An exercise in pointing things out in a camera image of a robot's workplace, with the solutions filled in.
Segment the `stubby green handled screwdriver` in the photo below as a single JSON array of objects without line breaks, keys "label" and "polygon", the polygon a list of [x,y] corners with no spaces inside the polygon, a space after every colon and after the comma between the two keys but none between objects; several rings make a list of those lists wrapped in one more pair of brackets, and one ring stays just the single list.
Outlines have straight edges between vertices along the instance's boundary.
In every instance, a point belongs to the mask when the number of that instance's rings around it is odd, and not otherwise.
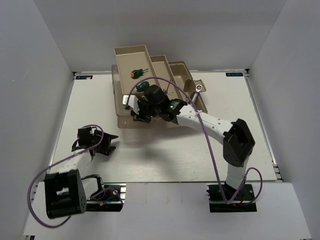
[{"label": "stubby green handled screwdriver", "polygon": [[136,91],[137,92],[143,92],[144,90],[146,90],[148,87],[150,86],[150,83],[148,81],[143,81],[142,83],[140,83],[139,85],[137,85]]}]

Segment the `stubby green orange-capped screwdriver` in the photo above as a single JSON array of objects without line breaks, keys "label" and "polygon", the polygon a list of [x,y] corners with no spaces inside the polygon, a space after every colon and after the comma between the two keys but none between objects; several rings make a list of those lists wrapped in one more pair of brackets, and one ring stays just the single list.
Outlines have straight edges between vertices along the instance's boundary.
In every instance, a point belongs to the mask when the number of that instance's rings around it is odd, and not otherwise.
[{"label": "stubby green orange-capped screwdriver", "polygon": [[143,76],[144,73],[146,73],[148,70],[149,70],[148,68],[146,68],[146,69],[142,69],[142,68],[140,68],[140,69],[135,69],[135,70],[133,70],[133,71],[130,73],[130,77],[131,77],[132,79],[138,79],[138,78],[140,78],[141,76]]}]

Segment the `beige plastic toolbox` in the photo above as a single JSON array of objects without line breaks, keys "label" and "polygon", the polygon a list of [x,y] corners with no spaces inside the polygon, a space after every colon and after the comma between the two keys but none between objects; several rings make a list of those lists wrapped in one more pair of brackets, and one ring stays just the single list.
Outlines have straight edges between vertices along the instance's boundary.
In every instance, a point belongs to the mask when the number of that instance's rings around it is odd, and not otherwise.
[{"label": "beige plastic toolbox", "polygon": [[147,86],[157,85],[169,99],[187,101],[196,91],[206,92],[203,80],[195,80],[184,61],[168,61],[165,55],[150,56],[145,45],[117,47],[114,49],[116,64],[112,65],[112,86],[120,129],[150,129],[156,126],[174,128],[172,122],[154,117],[150,123],[134,121],[130,110],[126,110],[123,97],[132,93],[142,99]]}]

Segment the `large ratchet wrench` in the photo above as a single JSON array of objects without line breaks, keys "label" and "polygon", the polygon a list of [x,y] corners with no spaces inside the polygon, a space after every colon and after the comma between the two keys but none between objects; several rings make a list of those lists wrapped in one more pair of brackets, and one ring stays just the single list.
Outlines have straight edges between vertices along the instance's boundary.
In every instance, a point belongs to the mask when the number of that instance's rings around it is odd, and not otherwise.
[{"label": "large ratchet wrench", "polygon": [[195,91],[194,91],[194,94],[191,99],[194,104],[196,103],[196,100],[197,100],[200,92],[202,91],[202,89],[203,89],[203,86],[201,84],[198,84],[195,86]]}]

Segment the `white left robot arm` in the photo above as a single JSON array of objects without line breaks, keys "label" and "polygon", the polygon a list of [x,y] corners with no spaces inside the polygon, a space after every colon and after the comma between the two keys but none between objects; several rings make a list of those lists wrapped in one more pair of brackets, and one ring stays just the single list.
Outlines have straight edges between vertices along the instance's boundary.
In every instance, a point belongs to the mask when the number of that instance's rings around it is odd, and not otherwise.
[{"label": "white left robot arm", "polygon": [[72,158],[56,172],[45,175],[45,206],[49,219],[82,214],[87,201],[105,196],[106,187],[99,174],[85,175],[85,169],[96,154],[110,156],[116,149],[111,145],[117,135],[85,126],[77,130],[77,139],[71,146]]}]

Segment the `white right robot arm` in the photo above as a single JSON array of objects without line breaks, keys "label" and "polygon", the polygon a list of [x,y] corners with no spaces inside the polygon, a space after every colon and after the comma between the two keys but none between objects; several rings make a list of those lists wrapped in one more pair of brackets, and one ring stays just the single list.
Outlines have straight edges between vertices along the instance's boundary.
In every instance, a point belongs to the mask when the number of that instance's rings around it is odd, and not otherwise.
[{"label": "white right robot arm", "polygon": [[207,133],[222,145],[222,155],[228,163],[226,195],[233,200],[242,196],[242,181],[256,144],[247,123],[240,118],[228,121],[195,111],[191,104],[183,100],[169,99],[157,85],[149,86],[143,95],[142,99],[135,95],[123,97],[122,103],[131,109],[134,121],[150,123],[152,117],[160,117],[166,122]]}]

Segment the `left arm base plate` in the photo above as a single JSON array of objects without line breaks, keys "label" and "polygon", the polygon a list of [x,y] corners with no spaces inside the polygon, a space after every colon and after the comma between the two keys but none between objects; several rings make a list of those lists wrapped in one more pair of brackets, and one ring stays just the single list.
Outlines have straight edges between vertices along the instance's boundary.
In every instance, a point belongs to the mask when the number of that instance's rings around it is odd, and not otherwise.
[{"label": "left arm base plate", "polygon": [[126,198],[126,183],[106,183],[87,200],[87,212],[120,212]]}]

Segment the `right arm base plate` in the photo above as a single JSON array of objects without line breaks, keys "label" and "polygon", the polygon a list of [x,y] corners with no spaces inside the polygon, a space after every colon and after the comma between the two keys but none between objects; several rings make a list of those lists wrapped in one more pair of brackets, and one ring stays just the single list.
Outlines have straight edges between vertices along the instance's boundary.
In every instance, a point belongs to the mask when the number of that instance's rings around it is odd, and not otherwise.
[{"label": "right arm base plate", "polygon": [[254,190],[251,184],[245,184],[230,204],[226,204],[218,184],[207,185],[209,211],[211,213],[253,213],[257,212]]}]

